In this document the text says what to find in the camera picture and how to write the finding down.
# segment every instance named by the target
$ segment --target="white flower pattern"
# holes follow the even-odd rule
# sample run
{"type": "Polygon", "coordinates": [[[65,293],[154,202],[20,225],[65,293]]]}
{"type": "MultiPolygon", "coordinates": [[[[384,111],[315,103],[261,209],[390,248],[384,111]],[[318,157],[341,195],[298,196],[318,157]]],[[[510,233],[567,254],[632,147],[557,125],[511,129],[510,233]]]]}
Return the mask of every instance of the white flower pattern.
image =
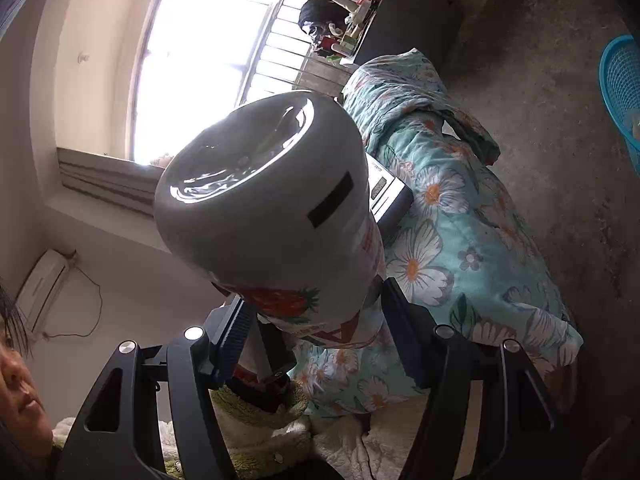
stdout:
{"type": "Polygon", "coordinates": [[[490,321],[480,321],[471,330],[471,341],[482,345],[498,346],[505,339],[516,339],[513,328],[490,321]]]}
{"type": "Polygon", "coordinates": [[[377,376],[373,376],[369,380],[360,380],[358,390],[364,396],[363,405],[368,412],[375,412],[390,404],[407,400],[405,396],[391,395],[385,381],[377,376]]]}
{"type": "Polygon", "coordinates": [[[427,305],[443,304],[449,297],[453,277],[431,261],[442,250],[442,239],[430,220],[415,231],[406,229],[394,243],[395,253],[386,272],[393,276],[410,301],[418,296],[427,305]]]}
{"type": "Polygon", "coordinates": [[[409,161],[402,161],[396,156],[393,156],[391,165],[389,166],[389,173],[398,177],[407,186],[410,186],[414,181],[414,164],[409,161]]]}
{"type": "Polygon", "coordinates": [[[378,332],[378,336],[373,341],[373,352],[371,356],[371,364],[375,368],[379,368],[383,372],[388,372],[392,365],[400,361],[396,344],[391,337],[391,332],[386,325],[386,321],[382,323],[382,327],[378,332]]]}
{"type": "Polygon", "coordinates": [[[545,380],[547,374],[556,370],[556,366],[553,363],[547,361],[541,355],[530,354],[528,352],[527,352],[527,355],[529,356],[529,360],[531,361],[531,364],[533,364],[533,367],[540,374],[540,377],[542,378],[543,381],[545,380]]]}
{"type": "Polygon", "coordinates": [[[515,211],[513,200],[511,199],[507,189],[504,187],[504,184],[498,180],[491,170],[488,168],[484,168],[484,170],[485,172],[490,173],[490,176],[485,177],[480,181],[480,186],[484,189],[484,192],[495,198],[497,207],[502,211],[515,211]]]}
{"type": "Polygon", "coordinates": [[[457,171],[427,166],[415,175],[415,199],[434,218],[438,209],[445,213],[466,213],[469,202],[462,189],[465,181],[457,171]]]}
{"type": "Polygon", "coordinates": [[[562,305],[560,291],[549,279],[542,280],[538,283],[538,290],[544,295],[546,305],[545,310],[555,308],[558,304],[562,305]]]}
{"type": "Polygon", "coordinates": [[[434,148],[444,150],[447,156],[460,161],[460,163],[465,165],[467,170],[470,170],[471,161],[476,158],[471,147],[462,140],[434,140],[433,146],[434,148]]]}
{"type": "Polygon", "coordinates": [[[527,321],[527,333],[524,338],[524,344],[528,348],[540,349],[562,340],[567,328],[566,321],[535,306],[523,303],[516,303],[516,306],[521,310],[532,311],[527,321]]]}
{"type": "Polygon", "coordinates": [[[527,285],[523,286],[522,290],[520,290],[517,286],[512,286],[509,290],[507,290],[505,299],[510,303],[533,304],[531,291],[529,290],[529,287],[527,285]]]}
{"type": "Polygon", "coordinates": [[[567,366],[575,361],[581,344],[581,341],[574,337],[572,330],[566,331],[564,342],[560,345],[558,359],[560,366],[567,366]]]}
{"type": "Polygon", "coordinates": [[[360,368],[358,354],[351,349],[339,349],[332,352],[330,363],[333,367],[334,380],[345,386],[349,385],[349,375],[357,373],[360,368]]]}
{"type": "Polygon", "coordinates": [[[299,373],[293,376],[293,379],[300,385],[307,399],[314,396],[314,378],[309,371],[308,363],[299,373]]]}
{"type": "Polygon", "coordinates": [[[510,251],[514,251],[522,264],[526,262],[527,249],[520,237],[513,214],[503,209],[497,199],[491,205],[481,205],[480,211],[495,227],[495,231],[502,244],[510,251]]]}

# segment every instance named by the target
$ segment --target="blue plastic basket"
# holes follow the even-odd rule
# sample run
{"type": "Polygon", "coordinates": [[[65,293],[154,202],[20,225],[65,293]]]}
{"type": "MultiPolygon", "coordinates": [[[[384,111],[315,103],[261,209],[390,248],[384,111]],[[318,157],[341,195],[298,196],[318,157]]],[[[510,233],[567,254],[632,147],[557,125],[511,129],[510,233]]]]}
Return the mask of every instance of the blue plastic basket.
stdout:
{"type": "Polygon", "coordinates": [[[640,176],[640,140],[632,133],[631,111],[640,112],[640,47],[632,36],[609,43],[600,59],[600,90],[607,110],[626,141],[631,163],[640,176]]]}

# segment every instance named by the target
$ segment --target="metal knob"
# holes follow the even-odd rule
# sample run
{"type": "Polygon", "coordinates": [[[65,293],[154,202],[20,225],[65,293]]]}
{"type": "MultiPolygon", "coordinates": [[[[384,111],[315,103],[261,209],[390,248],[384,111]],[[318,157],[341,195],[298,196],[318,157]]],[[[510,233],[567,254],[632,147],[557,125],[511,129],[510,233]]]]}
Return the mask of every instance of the metal knob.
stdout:
{"type": "Polygon", "coordinates": [[[515,339],[505,339],[502,344],[504,346],[504,349],[507,352],[511,352],[512,354],[520,351],[520,343],[518,343],[515,339]]]}
{"type": "Polygon", "coordinates": [[[438,325],[436,327],[436,335],[443,339],[451,339],[456,333],[449,325],[438,325]]]}
{"type": "Polygon", "coordinates": [[[204,334],[204,330],[199,326],[192,326],[184,331],[184,336],[189,341],[196,341],[197,339],[200,339],[202,334],[204,334]]]}
{"type": "Polygon", "coordinates": [[[120,344],[118,350],[121,354],[128,354],[129,352],[133,352],[135,348],[136,344],[133,341],[125,341],[120,344]]]}

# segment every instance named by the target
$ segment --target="floral blanket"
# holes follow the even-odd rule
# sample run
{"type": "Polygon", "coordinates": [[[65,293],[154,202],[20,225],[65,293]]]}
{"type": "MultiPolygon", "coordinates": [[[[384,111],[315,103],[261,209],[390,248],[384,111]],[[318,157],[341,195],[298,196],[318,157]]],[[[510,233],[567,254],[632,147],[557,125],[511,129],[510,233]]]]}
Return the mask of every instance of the floral blanket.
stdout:
{"type": "MultiPolygon", "coordinates": [[[[404,181],[414,204],[385,241],[388,276],[407,298],[472,341],[517,339],[545,374],[571,364],[582,338],[504,185],[500,150],[447,96],[417,50],[359,68],[343,90],[367,153],[404,181]],[[444,134],[444,122],[455,132],[444,134]]],[[[323,415],[372,412],[421,394],[383,325],[361,349],[296,348],[299,381],[323,415]]]]}

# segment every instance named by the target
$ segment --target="concrete floor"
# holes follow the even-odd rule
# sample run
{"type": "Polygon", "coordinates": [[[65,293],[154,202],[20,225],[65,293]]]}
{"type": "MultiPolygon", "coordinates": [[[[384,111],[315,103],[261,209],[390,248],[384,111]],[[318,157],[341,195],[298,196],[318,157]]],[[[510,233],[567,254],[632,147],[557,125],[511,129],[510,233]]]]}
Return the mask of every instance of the concrete floor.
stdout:
{"type": "Polygon", "coordinates": [[[640,178],[602,102],[612,0],[489,0],[447,62],[450,94],[494,136],[494,171],[577,320],[583,449],[640,405],[640,178]]]}

